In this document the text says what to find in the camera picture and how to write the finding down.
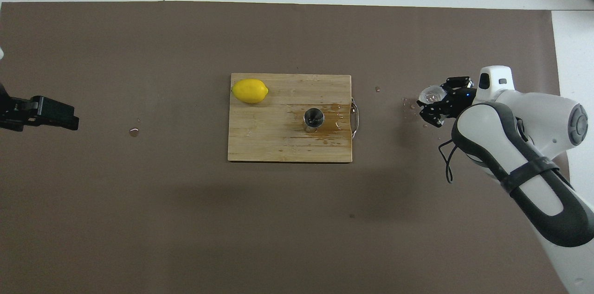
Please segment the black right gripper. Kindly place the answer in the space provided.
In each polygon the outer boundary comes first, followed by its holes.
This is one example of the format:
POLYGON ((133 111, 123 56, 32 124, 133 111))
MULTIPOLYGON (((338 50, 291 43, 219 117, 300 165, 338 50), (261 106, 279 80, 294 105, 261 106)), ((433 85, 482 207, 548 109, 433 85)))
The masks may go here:
POLYGON ((447 118, 457 118, 473 104, 477 95, 469 76, 448 77, 440 86, 447 92, 443 102, 416 102, 422 120, 437 128, 443 127, 447 118))

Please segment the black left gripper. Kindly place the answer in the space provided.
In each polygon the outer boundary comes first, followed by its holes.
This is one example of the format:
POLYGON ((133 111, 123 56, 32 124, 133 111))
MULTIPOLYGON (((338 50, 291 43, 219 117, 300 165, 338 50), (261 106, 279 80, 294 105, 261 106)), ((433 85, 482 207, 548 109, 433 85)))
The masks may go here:
MULTIPOLYGON (((8 114, 13 109, 12 97, 0 83, 0 127, 13 131, 13 124, 8 122, 8 114)), ((76 131, 80 119, 74 115, 74 107, 46 96, 34 96, 30 99, 18 99, 15 104, 15 131, 23 131, 25 126, 52 126, 76 131)))

